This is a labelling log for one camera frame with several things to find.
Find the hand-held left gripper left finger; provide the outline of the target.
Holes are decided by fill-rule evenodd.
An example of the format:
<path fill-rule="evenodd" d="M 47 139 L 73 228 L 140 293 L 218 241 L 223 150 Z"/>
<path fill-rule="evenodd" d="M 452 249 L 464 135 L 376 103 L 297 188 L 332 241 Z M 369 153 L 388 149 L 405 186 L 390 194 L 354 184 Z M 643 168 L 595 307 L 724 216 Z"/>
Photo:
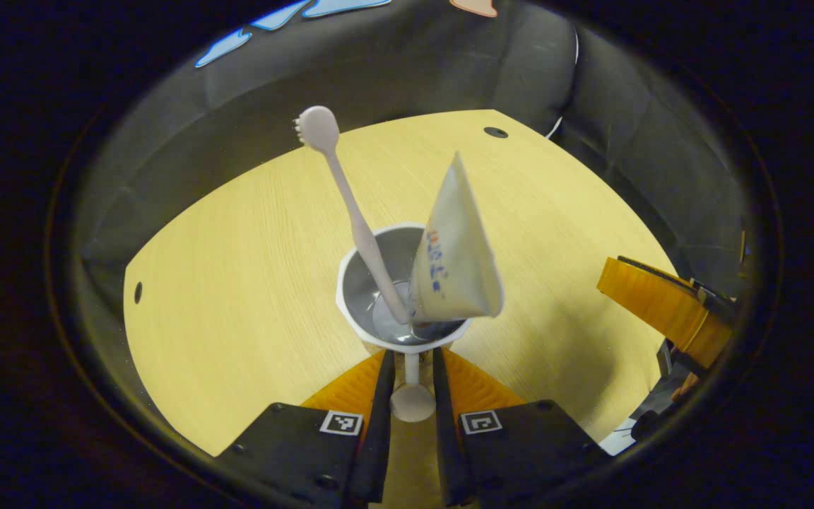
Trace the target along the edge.
<path fill-rule="evenodd" d="M 381 502 L 395 374 L 393 352 L 378 352 L 301 405 L 269 404 L 218 467 L 274 505 Z"/>

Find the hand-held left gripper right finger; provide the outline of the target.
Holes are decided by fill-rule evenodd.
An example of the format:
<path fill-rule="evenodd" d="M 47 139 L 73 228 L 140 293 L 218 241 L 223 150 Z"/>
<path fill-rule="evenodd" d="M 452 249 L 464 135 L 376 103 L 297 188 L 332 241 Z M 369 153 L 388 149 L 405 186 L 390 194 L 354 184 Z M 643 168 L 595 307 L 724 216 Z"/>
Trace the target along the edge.
<path fill-rule="evenodd" d="M 450 350 L 433 351 L 438 467 L 448 506 L 559 505 L 608 453 L 551 399 L 525 402 Z"/>

